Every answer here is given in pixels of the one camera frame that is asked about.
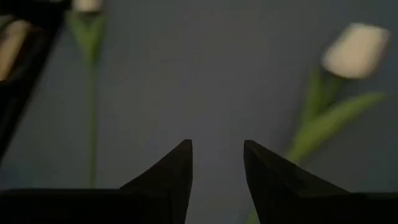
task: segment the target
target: blurry flower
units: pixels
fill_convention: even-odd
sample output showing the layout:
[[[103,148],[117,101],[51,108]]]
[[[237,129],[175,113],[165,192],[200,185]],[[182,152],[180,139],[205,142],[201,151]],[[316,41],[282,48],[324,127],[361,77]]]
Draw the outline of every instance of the blurry flower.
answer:
[[[73,0],[73,9],[79,12],[101,11],[103,0]]]
[[[352,23],[328,49],[322,64],[343,78],[366,78],[376,68],[389,35],[381,27]]]

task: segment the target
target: white tulip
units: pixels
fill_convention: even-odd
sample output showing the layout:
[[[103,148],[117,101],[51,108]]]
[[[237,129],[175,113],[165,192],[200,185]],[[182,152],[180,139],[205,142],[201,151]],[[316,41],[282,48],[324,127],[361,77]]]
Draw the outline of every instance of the white tulip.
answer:
[[[73,0],[73,9],[79,12],[101,11],[103,0]]]
[[[381,27],[352,23],[328,49],[322,64],[343,78],[366,78],[377,67],[389,36]]]

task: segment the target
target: blue wall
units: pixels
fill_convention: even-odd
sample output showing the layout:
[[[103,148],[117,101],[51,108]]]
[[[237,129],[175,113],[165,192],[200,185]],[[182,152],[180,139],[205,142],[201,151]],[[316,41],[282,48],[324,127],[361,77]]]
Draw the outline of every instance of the blue wall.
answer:
[[[373,77],[340,97],[389,98],[306,164],[352,191],[398,190],[395,0],[112,0],[98,72],[97,186],[119,187],[193,139],[187,223],[242,223],[252,209],[243,141],[283,154],[308,71],[348,23],[387,27]],[[63,30],[0,169],[0,188],[88,186],[85,65]]]

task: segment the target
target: flower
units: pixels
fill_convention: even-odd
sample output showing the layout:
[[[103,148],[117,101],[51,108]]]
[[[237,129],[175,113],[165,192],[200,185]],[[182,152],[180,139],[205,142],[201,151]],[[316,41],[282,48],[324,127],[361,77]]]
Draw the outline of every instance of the flower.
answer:
[[[73,0],[73,9],[79,12],[101,11],[103,0]]]
[[[352,23],[326,51],[322,64],[343,78],[366,78],[377,67],[389,36],[387,29]]]

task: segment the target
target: black object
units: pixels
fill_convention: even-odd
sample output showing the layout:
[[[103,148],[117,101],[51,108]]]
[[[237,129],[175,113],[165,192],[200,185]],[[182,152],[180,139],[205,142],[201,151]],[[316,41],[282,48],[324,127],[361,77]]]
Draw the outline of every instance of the black object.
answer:
[[[244,143],[246,180],[260,223],[396,222],[398,194],[352,194],[254,141]]]
[[[0,15],[10,14],[34,26],[17,56],[10,78],[0,81],[0,163],[55,42],[63,13],[69,7],[69,0],[60,3],[0,0]]]
[[[0,192],[4,223],[183,224],[192,186],[192,142],[184,140],[119,190]]]

